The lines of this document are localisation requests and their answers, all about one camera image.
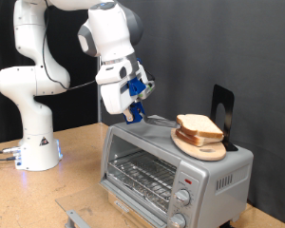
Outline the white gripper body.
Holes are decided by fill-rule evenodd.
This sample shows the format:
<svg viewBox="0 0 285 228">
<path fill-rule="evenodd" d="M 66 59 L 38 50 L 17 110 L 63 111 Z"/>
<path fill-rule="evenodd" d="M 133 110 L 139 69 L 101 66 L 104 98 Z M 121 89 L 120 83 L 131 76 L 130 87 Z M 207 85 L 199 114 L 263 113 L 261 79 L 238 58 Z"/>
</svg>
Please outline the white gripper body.
<svg viewBox="0 0 285 228">
<path fill-rule="evenodd" d="M 147 89 L 146 75 L 136 58 L 102 65 L 96 82 L 110 114 L 123 113 Z"/>
</svg>

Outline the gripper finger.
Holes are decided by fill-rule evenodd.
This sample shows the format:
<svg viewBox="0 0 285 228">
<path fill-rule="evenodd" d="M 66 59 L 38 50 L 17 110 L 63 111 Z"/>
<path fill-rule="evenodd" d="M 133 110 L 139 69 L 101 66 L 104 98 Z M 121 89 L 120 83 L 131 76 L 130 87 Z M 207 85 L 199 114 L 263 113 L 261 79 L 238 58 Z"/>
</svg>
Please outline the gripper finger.
<svg viewBox="0 0 285 228">
<path fill-rule="evenodd" d="M 133 122 L 134 121 L 134 117 L 133 117 L 133 114 L 131 113 L 130 109 L 127 108 L 123 114 L 125 115 L 125 119 L 128 121 L 128 122 Z"/>
</svg>

